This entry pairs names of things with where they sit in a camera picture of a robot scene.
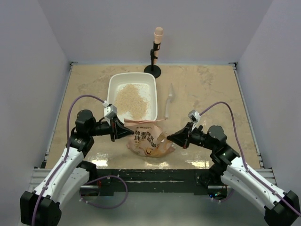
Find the pink cat litter bag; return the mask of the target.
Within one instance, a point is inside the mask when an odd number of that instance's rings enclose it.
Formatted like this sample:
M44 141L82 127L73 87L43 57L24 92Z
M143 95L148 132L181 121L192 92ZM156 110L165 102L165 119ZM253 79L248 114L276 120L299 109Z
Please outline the pink cat litter bag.
M175 151L173 142L167 140L168 134L158 126L161 121L124 119L124 126L134 132L128 137L127 148L139 156L151 158L164 157Z

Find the clear plastic scoop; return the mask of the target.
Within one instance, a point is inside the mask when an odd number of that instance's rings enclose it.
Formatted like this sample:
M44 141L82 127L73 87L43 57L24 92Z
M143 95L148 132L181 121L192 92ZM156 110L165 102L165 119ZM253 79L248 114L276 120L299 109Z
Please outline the clear plastic scoop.
M165 119L169 118L169 115L170 115L170 105L173 102L174 97L175 97L174 87L173 87L173 84L171 83L170 87L169 87L169 90L168 90L168 97L166 99L165 114L164 114Z

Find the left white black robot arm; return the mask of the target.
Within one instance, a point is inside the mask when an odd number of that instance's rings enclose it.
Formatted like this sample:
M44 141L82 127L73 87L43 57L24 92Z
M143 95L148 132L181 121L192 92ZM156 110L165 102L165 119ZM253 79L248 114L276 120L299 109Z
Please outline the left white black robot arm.
M29 226L56 226L66 203L84 184L97 181L96 165L84 160L94 144L94 136L110 135L111 141L134 132L118 119L111 106L105 109L105 121L96 121L90 110L77 114L75 128L50 173L32 191L20 198L21 222Z

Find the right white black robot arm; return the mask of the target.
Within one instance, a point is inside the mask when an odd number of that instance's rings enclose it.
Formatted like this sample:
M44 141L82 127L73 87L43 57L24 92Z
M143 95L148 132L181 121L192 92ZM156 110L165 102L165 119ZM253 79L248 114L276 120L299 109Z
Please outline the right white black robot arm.
M290 226L301 216L298 195L293 191L285 192L250 167L242 155L227 144L222 127L211 126L204 133L201 126L195 129L189 122L167 139L184 149L194 144L211 150L214 164L209 169L210 181L230 186L245 197L264 215L269 226Z

